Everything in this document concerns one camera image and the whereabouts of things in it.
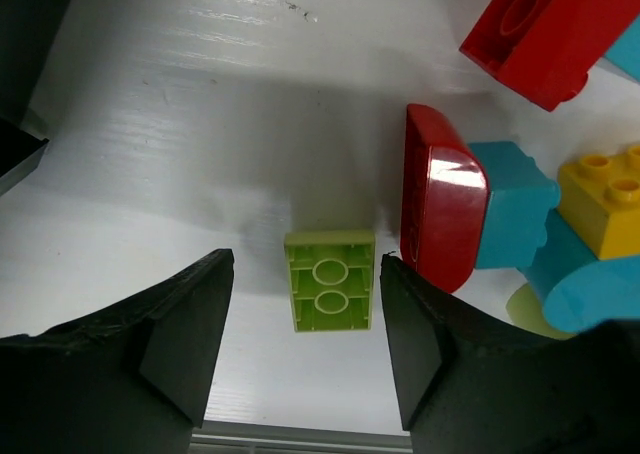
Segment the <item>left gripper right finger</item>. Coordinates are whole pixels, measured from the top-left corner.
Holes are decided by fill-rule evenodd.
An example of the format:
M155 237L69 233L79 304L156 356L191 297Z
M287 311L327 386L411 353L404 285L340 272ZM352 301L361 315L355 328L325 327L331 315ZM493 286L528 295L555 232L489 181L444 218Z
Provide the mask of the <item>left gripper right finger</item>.
M556 340L507 324L384 256L401 423L417 453L635 453L639 325Z

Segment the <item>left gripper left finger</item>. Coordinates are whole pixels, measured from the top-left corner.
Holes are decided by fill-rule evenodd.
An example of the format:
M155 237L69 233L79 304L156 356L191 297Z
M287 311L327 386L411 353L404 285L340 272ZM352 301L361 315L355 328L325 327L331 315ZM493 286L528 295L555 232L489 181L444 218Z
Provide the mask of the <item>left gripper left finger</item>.
M218 249L37 336L1 341L5 453L184 453L204 422L234 281Z

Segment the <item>teal rounded lego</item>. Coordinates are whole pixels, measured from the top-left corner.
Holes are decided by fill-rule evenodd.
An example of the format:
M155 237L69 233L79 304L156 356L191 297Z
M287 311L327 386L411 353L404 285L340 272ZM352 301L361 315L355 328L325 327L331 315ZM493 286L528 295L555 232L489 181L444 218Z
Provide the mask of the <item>teal rounded lego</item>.
M600 260L553 210L547 241L520 272L541 303L546 321L578 333L610 319L639 318L639 258Z

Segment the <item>red arch lego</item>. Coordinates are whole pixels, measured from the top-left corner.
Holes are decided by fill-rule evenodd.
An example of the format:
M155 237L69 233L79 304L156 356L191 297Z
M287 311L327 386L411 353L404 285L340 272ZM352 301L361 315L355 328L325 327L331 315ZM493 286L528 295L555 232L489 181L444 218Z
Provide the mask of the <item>red arch lego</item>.
M491 0L460 51L546 111L576 97L589 70L639 15L639 0Z

